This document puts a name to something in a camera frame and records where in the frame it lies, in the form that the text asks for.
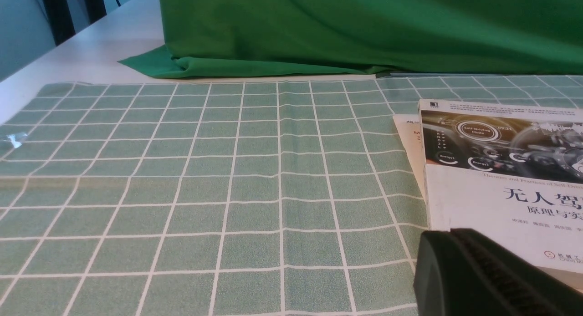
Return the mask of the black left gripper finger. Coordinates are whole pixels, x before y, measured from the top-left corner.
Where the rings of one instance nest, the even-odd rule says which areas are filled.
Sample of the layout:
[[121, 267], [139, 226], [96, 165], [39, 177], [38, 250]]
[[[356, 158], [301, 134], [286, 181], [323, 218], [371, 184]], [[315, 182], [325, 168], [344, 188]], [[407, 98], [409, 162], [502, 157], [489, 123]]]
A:
[[420, 316], [580, 316], [582, 293], [474, 229], [421, 233]]

